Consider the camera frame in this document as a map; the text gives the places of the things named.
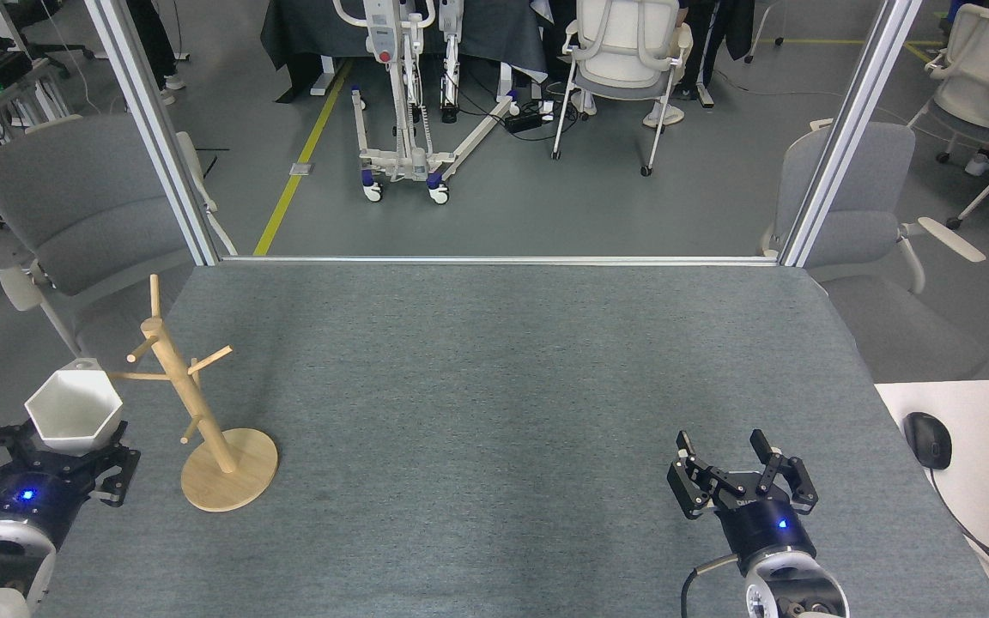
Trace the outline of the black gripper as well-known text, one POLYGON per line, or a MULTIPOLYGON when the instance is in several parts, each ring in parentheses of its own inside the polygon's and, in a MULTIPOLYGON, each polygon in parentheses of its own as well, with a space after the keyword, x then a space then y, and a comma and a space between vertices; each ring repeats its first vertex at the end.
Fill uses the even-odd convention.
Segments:
MULTIPOLYGON (((0 425, 0 447, 10 447, 25 425, 0 425)), ((141 452, 121 442, 79 457, 55 453, 0 466, 0 521, 30 525, 45 536, 64 537, 83 502, 97 498, 124 504, 141 452)))
POLYGON ((731 473, 729 480, 735 488, 729 489, 719 481, 722 470, 699 460, 687 431, 678 432, 677 458, 670 465, 667 481, 684 517, 695 519, 715 510, 742 574, 766 553, 793 550, 816 558, 816 548, 793 509, 811 512, 819 500, 804 461, 786 457, 771 446, 761 429, 752 431, 749 442, 764 470, 760 475, 731 473), (778 475, 785 478, 791 498, 774 485, 778 475))

